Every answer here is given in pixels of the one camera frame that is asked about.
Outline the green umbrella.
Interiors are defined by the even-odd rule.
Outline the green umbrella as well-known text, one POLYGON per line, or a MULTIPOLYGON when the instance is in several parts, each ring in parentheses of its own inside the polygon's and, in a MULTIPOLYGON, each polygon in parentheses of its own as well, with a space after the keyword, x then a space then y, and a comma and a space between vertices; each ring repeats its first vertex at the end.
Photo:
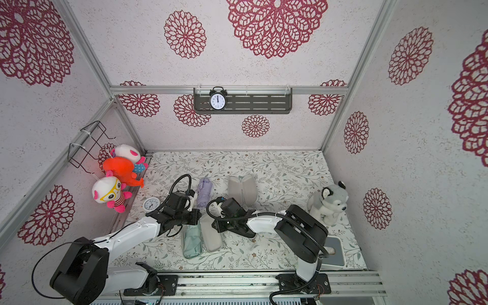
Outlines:
POLYGON ((183 227, 182 253, 186 259, 192 259, 202 254, 202 236, 199 224, 183 227))

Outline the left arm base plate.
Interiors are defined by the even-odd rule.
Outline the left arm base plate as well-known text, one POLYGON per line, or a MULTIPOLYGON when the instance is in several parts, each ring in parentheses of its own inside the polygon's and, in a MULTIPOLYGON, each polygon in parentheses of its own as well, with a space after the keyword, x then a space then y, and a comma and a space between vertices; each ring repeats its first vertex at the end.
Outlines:
POLYGON ((149 275, 139 288, 129 288, 122 292, 123 296, 174 296, 178 276, 175 275, 149 275))

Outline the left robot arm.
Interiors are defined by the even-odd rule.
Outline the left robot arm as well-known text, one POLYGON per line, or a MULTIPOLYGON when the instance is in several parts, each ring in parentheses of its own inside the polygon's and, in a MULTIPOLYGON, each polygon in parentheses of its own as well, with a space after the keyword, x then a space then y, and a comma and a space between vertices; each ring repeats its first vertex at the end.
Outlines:
POLYGON ((137 245, 167 234, 175 226, 196 225, 201 212, 191 208, 194 191, 170 189, 166 198, 143 218, 115 233, 95 239, 81 237, 67 242, 68 250, 54 271, 49 285, 58 299, 72 304, 90 304, 112 291, 157 287, 158 273, 145 263, 128 268, 112 268, 116 258, 137 245))

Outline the black umbrella case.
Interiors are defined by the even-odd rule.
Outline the black umbrella case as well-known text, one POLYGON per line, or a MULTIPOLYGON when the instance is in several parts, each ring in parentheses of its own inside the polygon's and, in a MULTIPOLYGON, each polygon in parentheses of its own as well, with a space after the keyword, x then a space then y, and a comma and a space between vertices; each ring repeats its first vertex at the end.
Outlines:
POLYGON ((236 226, 230 229, 232 233, 243 236, 245 238, 254 238, 256 233, 253 232, 248 226, 236 226))

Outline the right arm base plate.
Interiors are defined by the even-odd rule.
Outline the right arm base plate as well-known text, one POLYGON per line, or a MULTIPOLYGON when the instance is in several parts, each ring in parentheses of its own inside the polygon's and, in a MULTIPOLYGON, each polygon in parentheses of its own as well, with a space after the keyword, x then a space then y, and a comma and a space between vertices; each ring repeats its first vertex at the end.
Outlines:
POLYGON ((330 294, 332 292, 329 278, 325 273, 316 273, 309 281, 298 277, 295 273, 283 273, 275 277, 280 292, 283 294, 330 294))

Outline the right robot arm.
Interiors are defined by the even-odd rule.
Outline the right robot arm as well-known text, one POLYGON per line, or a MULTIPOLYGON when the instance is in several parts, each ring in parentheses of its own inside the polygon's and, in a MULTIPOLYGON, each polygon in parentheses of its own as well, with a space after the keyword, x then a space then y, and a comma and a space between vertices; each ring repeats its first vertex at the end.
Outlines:
POLYGON ((207 203, 205 211, 218 233, 229 231, 245 238, 276 233, 298 257, 299 266, 293 277, 277 277, 280 289, 269 295, 271 304, 277 303, 274 297, 279 295, 313 291, 322 261, 330 255, 325 248, 329 232, 301 207, 291 205, 282 212, 258 212, 245 210, 234 198, 218 197, 207 203))

